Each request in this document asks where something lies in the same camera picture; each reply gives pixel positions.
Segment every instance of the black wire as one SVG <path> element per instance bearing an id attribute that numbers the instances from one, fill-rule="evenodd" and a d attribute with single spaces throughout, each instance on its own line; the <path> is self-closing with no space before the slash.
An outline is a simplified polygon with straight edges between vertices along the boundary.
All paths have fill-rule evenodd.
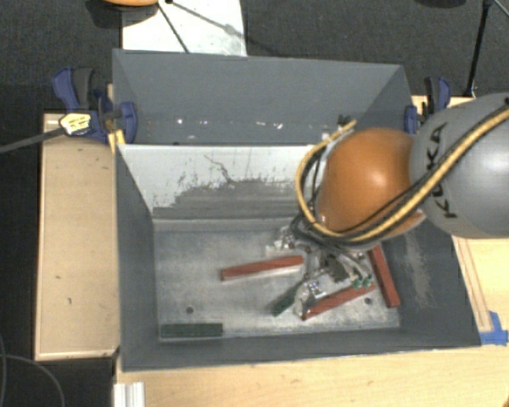
<path id="1" fill-rule="evenodd" d="M 2 387 L 0 390 L 0 407 L 3 407 L 4 400 L 6 398 L 6 386 L 8 383 L 8 359 L 25 362 L 25 363 L 28 363 L 28 364 L 33 365 L 36 368 L 40 369 L 44 374 L 46 374 L 51 379 L 51 381 L 53 382 L 53 384 L 59 391 L 61 406 L 66 407 L 64 391 L 62 390 L 62 387 L 60 386 L 60 383 L 57 380 L 57 378 L 48 369 L 46 369 L 45 366 L 35 362 L 34 360 L 27 359 L 27 358 L 21 357 L 21 356 L 7 354 L 6 347 L 5 347 L 5 344 L 3 341 L 3 336 L 2 336 L 1 332 L 0 332 L 0 359 L 2 359 Z"/>
<path id="2" fill-rule="evenodd" d="M 6 399 L 6 385 L 8 383 L 8 361 L 6 355 L 6 346 L 4 344 L 1 332 L 0 332 L 0 357 L 2 358 L 2 385 L 0 388 L 0 407 L 3 407 L 4 400 Z"/>
<path id="3" fill-rule="evenodd" d="M 480 120 L 476 125 L 474 125 L 472 128 L 469 129 L 468 132 L 466 132 L 464 135 L 462 135 L 458 140 L 456 140 L 451 146 L 449 149 L 447 149 L 447 151 L 439 158 L 439 160 L 434 164 L 434 166 L 432 167 L 431 170 L 429 170 L 427 173 L 425 173 L 423 176 L 421 176 L 416 182 L 414 182 L 409 188 L 407 188 L 404 192 L 400 193 L 398 196 L 394 197 L 392 200 L 388 201 L 383 207 L 381 207 L 380 209 L 378 209 L 375 213 L 371 214 L 368 218 L 364 219 L 363 221 L 361 221 L 360 223 L 357 223 L 356 225 L 348 228 L 347 230 L 343 230 L 343 231 L 338 231 L 338 233 L 346 233 L 348 231 L 352 231 L 354 229 L 357 229 L 358 227 L 362 226 L 362 225 L 365 225 L 366 223 L 368 223 L 370 220 L 372 220 L 373 218 L 377 217 L 378 215 L 380 215 L 382 212 L 384 212 L 385 210 L 387 209 L 390 209 L 391 206 L 393 204 L 395 204 L 398 200 L 400 200 L 401 198 L 403 198 L 405 200 L 405 202 L 409 199 L 409 197 L 414 194 L 417 189 L 421 186 L 423 186 L 426 181 L 428 179 L 430 179 L 433 174 L 437 171 L 437 169 L 441 166 L 441 164 L 448 158 L 449 155 L 451 155 L 457 148 L 458 146 L 461 145 L 461 143 L 474 131 L 476 131 L 481 125 L 484 125 L 487 121 L 491 120 L 492 118 L 494 118 L 495 116 L 497 116 L 498 114 L 506 111 L 509 109 L 509 98 L 506 98 L 505 100 L 505 105 L 503 105 L 502 107 L 498 108 L 497 110 L 493 111 L 492 113 L 486 115 L 482 120 Z M 320 154 L 322 155 L 322 153 L 325 151 L 325 149 L 323 149 L 320 153 L 317 153 L 317 154 Z M 310 161 L 308 161 L 307 165 L 305 166 L 305 169 L 304 169 L 304 173 L 303 173 L 303 179 L 301 180 L 301 185 L 302 185 L 302 189 L 303 189 L 303 185 L 305 184 L 305 177 L 308 175 L 309 171 L 310 171 L 310 168 L 313 166 L 314 164 L 314 161 L 311 161 L 313 158 L 310 159 Z M 454 168 L 455 164 L 453 164 L 449 170 L 446 172 L 446 173 L 449 173 L 453 168 Z M 388 218 L 392 217 L 398 210 L 401 209 L 401 206 L 403 205 L 402 203 L 398 203 L 396 204 L 384 217 L 382 217 L 381 219 L 379 219 L 376 223 L 370 225 L 368 228 L 362 230 L 362 231 L 357 231 L 353 234 L 350 234 L 348 235 L 347 237 L 328 237 L 328 236 L 323 236 L 322 234 L 319 234 L 318 232 L 315 232 L 313 230 L 310 230 L 309 233 L 312 235 L 312 234 L 316 234 L 317 237 L 319 238 L 323 238 L 325 240 L 328 240 L 329 242 L 334 242 L 334 243 L 341 243 L 341 244 L 352 244 L 352 245 L 355 245 L 355 246 L 361 246 L 363 244 L 366 244 L 366 243 L 370 243 L 370 242 L 373 242 L 373 241 L 377 241 L 378 239 L 381 239 L 383 238 L 384 236 L 386 236 L 390 230 L 393 230 L 395 229 L 397 226 L 400 226 L 401 224 L 403 224 L 407 218 L 409 217 L 409 215 L 415 211 L 420 205 L 421 203 L 427 198 L 429 197 L 430 193 L 427 194 L 422 200 L 419 201 L 419 203 L 417 203 L 416 205 L 414 205 L 413 207 L 411 207 L 407 212 L 406 214 L 402 217 L 401 220 L 398 220 L 397 222 L 395 222 L 393 225 L 390 225 L 388 226 L 387 228 L 385 228 L 383 231 L 379 232 L 377 235 L 373 236 L 373 237 L 370 237 L 370 238 L 367 238 L 365 240 L 360 240 L 360 241 L 353 241 L 351 242 L 350 240 L 354 237 L 358 237 L 360 235 L 363 235 L 371 230 L 373 230 L 374 228 L 380 226 L 381 224 L 383 224 Z"/>
<path id="4" fill-rule="evenodd" d="M 171 23 L 170 17 L 168 17 L 166 12 L 162 9 L 162 6 L 160 6 L 160 3 L 158 4 L 158 7 L 159 7 L 160 13 L 162 14 L 162 16 L 164 16 L 164 19 L 166 20 L 166 23 L 168 23 L 168 26 L 171 28 L 172 33 L 174 34 L 176 39 L 179 41 L 179 44 L 181 45 L 183 51 L 186 54 L 190 54 L 190 51 L 188 51 L 187 45 L 185 45 L 185 42 L 183 42 L 183 40 L 181 39 L 181 36 L 179 36 L 179 33 L 177 32 L 176 28 Z"/>
<path id="5" fill-rule="evenodd" d="M 6 354 L 5 357 L 10 360 L 17 360 L 18 362 L 27 363 L 29 365 L 35 366 L 37 369 L 39 369 L 41 372 L 43 372 L 46 376 L 49 377 L 49 379 L 53 382 L 54 386 L 57 388 L 57 391 L 59 392 L 60 396 L 60 405 L 62 407 L 66 407 L 66 400 L 64 398 L 64 391 L 62 390 L 62 387 L 60 386 L 59 380 L 57 380 L 57 377 L 53 375 L 53 373 L 48 370 L 45 366 L 37 363 L 36 361 L 32 359 L 27 359 L 26 357 L 17 356 L 13 354 Z"/>
<path id="6" fill-rule="evenodd" d="M 411 185 L 411 187 L 409 189 L 406 190 L 406 193 L 411 193 L 412 191 L 416 190 L 417 188 L 421 187 L 422 185 L 424 185 L 426 183 L 426 181 L 432 177 L 432 175 L 437 171 L 437 169 L 441 166 L 441 164 L 449 157 L 449 155 L 451 155 L 457 148 L 459 145 L 461 145 L 461 143 L 464 141 L 464 139 L 466 139 L 472 132 L 476 131 L 480 126 L 484 125 L 487 121 L 493 119 L 494 117 L 496 117 L 498 114 L 501 114 L 502 112 L 506 111 L 509 109 L 509 101 L 508 101 L 509 98 L 506 98 L 506 105 L 500 107 L 499 109 L 495 110 L 494 112 L 488 114 L 487 116 L 485 116 L 482 120 L 480 120 L 476 125 L 474 125 L 472 128 L 470 128 L 470 130 L 468 132 L 466 132 L 464 135 L 462 135 L 458 140 L 456 140 L 456 142 L 454 142 L 451 147 L 449 149 L 447 149 L 447 151 L 445 151 L 445 153 L 439 158 L 439 160 L 435 163 L 434 167 L 429 170 L 426 174 L 424 174 L 421 178 L 419 178 L 413 185 Z M 479 140 L 481 140 L 481 138 L 483 138 L 484 136 L 486 136 L 486 134 L 482 135 L 476 142 L 478 142 Z M 456 164 L 453 164 L 449 170 L 447 171 L 447 173 L 449 173 L 454 167 L 456 166 Z M 402 224 L 406 219 L 407 217 L 409 216 L 410 213 L 412 213 L 414 210 L 416 210 L 420 204 L 426 199 L 428 198 L 430 195 L 427 194 L 422 200 L 419 201 L 419 203 L 417 203 L 415 206 L 411 207 L 406 215 L 404 215 L 404 217 L 402 218 L 402 220 L 394 223 L 393 225 L 387 227 L 384 231 L 381 231 L 379 232 L 377 235 L 373 236 L 373 237 L 370 237 L 366 240 L 361 240 L 361 241 L 355 241 L 354 242 L 354 245 L 362 245 L 363 243 L 369 243 L 371 241 L 374 241 L 374 240 L 378 240 L 382 237 L 384 237 L 388 232 L 389 230 L 391 229 L 394 229 L 396 226 L 399 226 L 400 224 Z M 384 207 L 382 207 L 378 213 L 380 213 L 382 210 L 385 210 L 389 207 L 389 205 L 391 205 L 393 203 L 393 201 L 389 202 L 389 203 L 386 203 Z M 400 204 L 397 204 L 396 206 L 394 206 L 393 209 L 391 209 L 382 219 L 380 219 L 378 222 L 376 222 L 375 224 L 373 224 L 372 226 L 370 226 L 369 229 L 366 229 L 364 231 L 358 231 L 356 232 L 355 234 L 351 234 L 350 236 L 348 237 L 340 237 L 339 240 L 343 240 L 344 242 L 347 242 L 348 240 L 350 240 L 351 238 L 353 237 L 358 237 L 359 235 L 362 235 L 372 229 L 374 229 L 375 227 L 381 225 L 383 222 L 385 222 L 388 218 L 392 217 L 399 209 L 401 209 L 401 205 Z"/>

